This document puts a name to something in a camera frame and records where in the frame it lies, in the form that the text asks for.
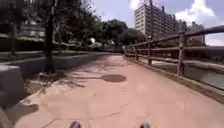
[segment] cloud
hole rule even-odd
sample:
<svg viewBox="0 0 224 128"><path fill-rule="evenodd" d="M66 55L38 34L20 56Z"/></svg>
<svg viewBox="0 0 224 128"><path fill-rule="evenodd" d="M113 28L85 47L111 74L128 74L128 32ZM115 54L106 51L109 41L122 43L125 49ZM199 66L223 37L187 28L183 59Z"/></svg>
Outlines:
<svg viewBox="0 0 224 128"><path fill-rule="evenodd" d="M130 8L135 10L139 7L141 0L130 0Z"/></svg>
<svg viewBox="0 0 224 128"><path fill-rule="evenodd" d="M181 19L190 25L193 21L203 24L205 27L212 27L223 24L223 21L216 16L214 11L207 7L205 0L194 0L191 8L177 12L177 19ZM206 36L206 44L212 46L224 46L223 35L208 35Z"/></svg>
<svg viewBox="0 0 224 128"><path fill-rule="evenodd" d="M176 13L177 19L185 20L188 24L196 21L197 23L204 24L208 20L214 20L216 15L211 8L206 6L205 0L194 0L191 8Z"/></svg>

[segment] wooden fence post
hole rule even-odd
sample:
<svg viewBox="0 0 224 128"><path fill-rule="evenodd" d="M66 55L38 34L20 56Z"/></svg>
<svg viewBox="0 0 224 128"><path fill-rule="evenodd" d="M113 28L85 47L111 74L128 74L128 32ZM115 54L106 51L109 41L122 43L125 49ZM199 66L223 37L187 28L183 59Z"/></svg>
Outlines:
<svg viewBox="0 0 224 128"><path fill-rule="evenodd" d="M186 36L185 32L181 32L179 34L179 59L178 59L178 67L177 67L177 75L184 75L184 64L183 60L185 57L185 45L186 45Z"/></svg>
<svg viewBox="0 0 224 128"><path fill-rule="evenodd" d="M137 51L137 49L135 47L136 46L133 46L133 49L135 51L135 59L138 60L138 51Z"/></svg>
<svg viewBox="0 0 224 128"><path fill-rule="evenodd" d="M150 59L150 57L151 57L151 43L152 43L152 41L148 42L148 65L152 65L152 60Z"/></svg>

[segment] tree trunk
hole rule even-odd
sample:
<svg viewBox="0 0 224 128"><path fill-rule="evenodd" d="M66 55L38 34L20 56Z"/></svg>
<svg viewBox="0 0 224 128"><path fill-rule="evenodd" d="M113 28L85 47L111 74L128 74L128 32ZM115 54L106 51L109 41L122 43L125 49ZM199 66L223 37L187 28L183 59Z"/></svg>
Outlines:
<svg viewBox="0 0 224 128"><path fill-rule="evenodd" d="M16 55L16 24L11 24L11 33L10 33L10 39L11 39L11 55Z"/></svg>
<svg viewBox="0 0 224 128"><path fill-rule="evenodd" d="M54 62L52 58L53 50L53 14L50 14L46 27L46 42L45 42L45 72L47 74L55 73Z"/></svg>
<svg viewBox="0 0 224 128"><path fill-rule="evenodd" d="M61 35L59 34L59 42L58 42L58 54L61 55L62 54L62 50L61 50Z"/></svg>

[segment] water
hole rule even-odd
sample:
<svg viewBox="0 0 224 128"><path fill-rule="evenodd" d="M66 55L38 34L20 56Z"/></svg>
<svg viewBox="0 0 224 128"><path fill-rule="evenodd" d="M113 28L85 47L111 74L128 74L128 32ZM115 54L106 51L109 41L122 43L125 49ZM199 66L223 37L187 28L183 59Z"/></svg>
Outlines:
<svg viewBox="0 0 224 128"><path fill-rule="evenodd" d="M177 73L176 64L153 61L152 65L172 73ZM194 67L185 67L184 75L188 78L224 89L224 74L212 72L206 69L202 70Z"/></svg>

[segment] tree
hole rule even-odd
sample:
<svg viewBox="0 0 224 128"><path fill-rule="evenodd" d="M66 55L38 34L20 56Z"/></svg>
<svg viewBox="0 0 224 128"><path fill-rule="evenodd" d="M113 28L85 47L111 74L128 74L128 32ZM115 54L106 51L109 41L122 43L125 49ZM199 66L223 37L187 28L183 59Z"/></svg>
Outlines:
<svg viewBox="0 0 224 128"><path fill-rule="evenodd" d="M108 21L106 36L108 39L113 40L115 44L115 50L118 49L119 46L119 35L127 29L127 25L123 21L119 21L116 19Z"/></svg>
<svg viewBox="0 0 224 128"><path fill-rule="evenodd" d="M119 21L116 19L110 21L97 21L95 29L95 38L97 42L104 45L108 43L108 41L113 41L115 43L115 49L117 50L119 46L119 35L127 29L127 25L123 21Z"/></svg>
<svg viewBox="0 0 224 128"><path fill-rule="evenodd" d="M3 5L0 5L0 24L8 28L5 28L3 32L9 34L11 39L11 54L15 55L16 42L15 36L16 32L20 29L20 24L24 20L23 15L23 0L9 0L5 1Z"/></svg>
<svg viewBox="0 0 224 128"><path fill-rule="evenodd" d="M136 42L143 42L146 38L140 31L128 28L119 36L119 41L124 45L134 44Z"/></svg>
<svg viewBox="0 0 224 128"><path fill-rule="evenodd" d="M40 23L45 28L46 73L55 72L52 60L53 35L62 35L65 30L72 28L74 25L71 26L71 21L80 22L88 7L88 0L38 0L27 3L28 19Z"/></svg>

